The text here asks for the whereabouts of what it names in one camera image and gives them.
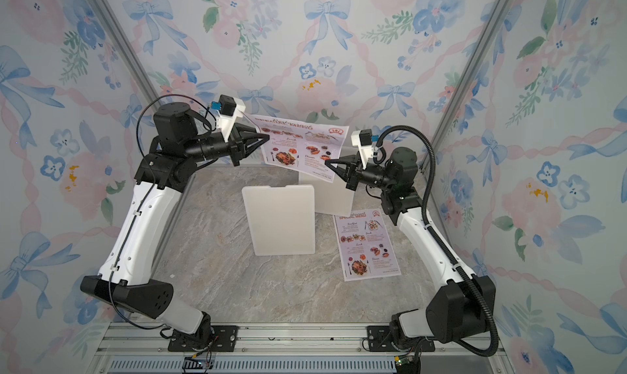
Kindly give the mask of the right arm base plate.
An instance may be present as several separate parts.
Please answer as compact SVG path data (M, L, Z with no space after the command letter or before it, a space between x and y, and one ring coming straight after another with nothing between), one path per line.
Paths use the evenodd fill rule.
M413 352L429 353L435 351L435 344L427 337L401 337L399 330L391 330L389 325L370 325L366 327L367 336L362 340L362 347L372 353L395 352L409 354Z

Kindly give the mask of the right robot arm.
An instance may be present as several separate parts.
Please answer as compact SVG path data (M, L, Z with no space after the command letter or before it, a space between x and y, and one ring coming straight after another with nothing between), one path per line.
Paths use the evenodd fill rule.
M392 316L390 333L395 346L407 350L429 340L454 342L483 357L495 354L499 343L492 314L496 286L463 263L436 229L427 197L414 187L416 153L399 147L383 164L357 154L327 160L325 165L351 191L360 184L380 190L384 214L409 239L434 284L434 297L426 307Z

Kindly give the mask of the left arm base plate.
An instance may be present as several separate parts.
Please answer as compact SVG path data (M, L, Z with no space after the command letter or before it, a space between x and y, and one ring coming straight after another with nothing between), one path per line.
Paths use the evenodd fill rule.
M174 331L170 336L168 352L234 352L239 327L236 325L202 326L194 334Z

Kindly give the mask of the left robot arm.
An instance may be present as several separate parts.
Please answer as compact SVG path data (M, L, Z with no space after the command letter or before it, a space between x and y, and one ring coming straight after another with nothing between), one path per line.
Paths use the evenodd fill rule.
M211 336L211 318L177 298L171 284L153 279L158 246L197 171L225 157L238 166L269 141L238 122L246 109L241 99L222 95L211 108L218 114L214 123L181 101L157 109L157 135L135 174L132 204L112 253L80 284L83 293L115 310L158 320L175 336L198 340Z

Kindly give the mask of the restaurant special menu sheet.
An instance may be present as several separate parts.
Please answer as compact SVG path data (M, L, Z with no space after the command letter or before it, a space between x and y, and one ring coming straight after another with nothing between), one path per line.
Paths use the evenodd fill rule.
M286 168L332 183L335 173L325 162L341 156L349 128L310 124L272 116L251 116L251 121L269 141L261 147L267 165Z

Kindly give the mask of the white narrow rack front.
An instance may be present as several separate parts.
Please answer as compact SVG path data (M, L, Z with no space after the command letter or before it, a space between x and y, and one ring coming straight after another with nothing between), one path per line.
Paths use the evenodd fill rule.
M256 256L315 253L313 186L246 186L242 195Z

